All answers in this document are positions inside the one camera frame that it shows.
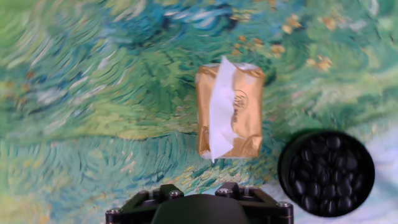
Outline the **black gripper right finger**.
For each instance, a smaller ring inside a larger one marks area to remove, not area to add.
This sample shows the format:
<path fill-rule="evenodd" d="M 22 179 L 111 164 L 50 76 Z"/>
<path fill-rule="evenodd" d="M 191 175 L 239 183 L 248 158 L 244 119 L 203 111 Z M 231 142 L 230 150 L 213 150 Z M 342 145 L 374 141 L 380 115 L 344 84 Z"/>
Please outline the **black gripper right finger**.
<path fill-rule="evenodd" d="M 248 223 L 294 224 L 294 206 L 274 200 L 258 187 L 225 182 L 215 191 L 215 195 L 237 202 L 237 213 L 243 215 Z"/>

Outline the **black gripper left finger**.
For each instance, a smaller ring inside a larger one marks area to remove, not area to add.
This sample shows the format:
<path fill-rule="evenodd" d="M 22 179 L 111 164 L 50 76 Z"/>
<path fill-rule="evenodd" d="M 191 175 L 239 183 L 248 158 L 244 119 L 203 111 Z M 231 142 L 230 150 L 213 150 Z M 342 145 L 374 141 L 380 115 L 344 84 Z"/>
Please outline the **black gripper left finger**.
<path fill-rule="evenodd" d="M 181 197 L 184 197 L 184 193 L 174 184 L 161 185 L 155 190 L 142 190 L 122 207 L 107 210 L 105 222 L 106 224 L 150 223 L 163 203 Z"/>

